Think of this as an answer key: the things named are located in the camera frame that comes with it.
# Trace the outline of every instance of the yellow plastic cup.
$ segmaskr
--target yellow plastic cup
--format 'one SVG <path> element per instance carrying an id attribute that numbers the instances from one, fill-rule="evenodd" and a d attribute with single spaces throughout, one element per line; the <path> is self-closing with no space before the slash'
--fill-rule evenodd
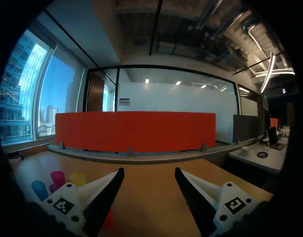
<path id="1" fill-rule="evenodd" d="M 87 184 L 87 178 L 85 174 L 75 172 L 69 175 L 70 182 L 73 183 L 77 187 L 81 187 Z"/>

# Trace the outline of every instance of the table surface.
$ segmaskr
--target table surface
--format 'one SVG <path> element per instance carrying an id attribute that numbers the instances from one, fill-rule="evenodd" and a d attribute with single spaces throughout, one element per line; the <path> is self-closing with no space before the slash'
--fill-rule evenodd
<path id="1" fill-rule="evenodd" d="M 87 182 L 92 182 L 120 167 L 125 169 L 125 177 L 112 205 L 114 227 L 102 229 L 100 237 L 199 237 L 199 230 L 174 178 L 175 167 L 219 186 L 232 181 L 257 201 L 272 197 L 271 193 L 204 159 L 153 165 L 108 164 L 43 151 L 20 162 L 15 176 L 27 200 L 40 203 L 30 185 L 34 180 L 41 180 L 49 187 L 52 171 L 61 170 L 66 178 L 72 172 L 82 172 Z"/>
<path id="2" fill-rule="evenodd" d="M 278 142 L 286 144 L 286 146 L 282 150 L 276 150 L 264 144 L 261 145 L 259 143 L 255 143 L 248 146 L 248 154 L 246 156 L 242 155 L 241 149 L 230 152 L 229 155 L 234 159 L 262 168 L 269 172 L 278 173 L 283 166 L 288 138 L 282 137 Z M 257 156 L 257 153 L 261 151 L 268 153 L 267 158 L 260 158 Z"/>

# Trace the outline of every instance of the white desk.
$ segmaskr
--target white desk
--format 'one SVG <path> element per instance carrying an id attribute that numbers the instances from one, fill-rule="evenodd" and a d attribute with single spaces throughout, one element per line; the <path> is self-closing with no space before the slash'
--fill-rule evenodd
<path id="1" fill-rule="evenodd" d="M 248 154 L 246 156 L 240 155 L 241 149 L 230 152 L 230 157 L 245 162 L 247 164 L 267 170 L 271 173 L 279 173 L 284 162 L 288 138 L 280 138 L 279 143 L 284 143 L 286 146 L 282 150 L 275 150 L 266 145 L 255 143 L 248 146 Z M 267 158 L 260 158 L 257 153 L 264 151 L 268 154 Z"/>

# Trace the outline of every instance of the purple plastic cup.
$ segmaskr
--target purple plastic cup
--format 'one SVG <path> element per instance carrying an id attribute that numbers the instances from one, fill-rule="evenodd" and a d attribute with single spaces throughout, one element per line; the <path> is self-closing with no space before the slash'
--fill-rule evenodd
<path id="1" fill-rule="evenodd" d="M 65 174 L 62 171 L 51 172 L 50 176 L 58 188 L 66 183 Z"/>
<path id="2" fill-rule="evenodd" d="M 54 192 L 56 192 L 58 189 L 58 186 L 55 184 L 55 183 L 52 183 L 50 186 L 49 186 L 49 190 L 50 192 L 53 194 Z"/>

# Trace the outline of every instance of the orange divider panel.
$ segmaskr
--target orange divider panel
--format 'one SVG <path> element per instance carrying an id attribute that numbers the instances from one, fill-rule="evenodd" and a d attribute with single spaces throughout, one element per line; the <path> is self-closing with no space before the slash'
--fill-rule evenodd
<path id="1" fill-rule="evenodd" d="M 85 112 L 56 114 L 56 143 L 97 151 L 166 152 L 215 146 L 213 113 Z"/>
<path id="2" fill-rule="evenodd" d="M 278 127 L 278 119 L 277 118 L 270 118 L 270 126 L 271 127 Z"/>

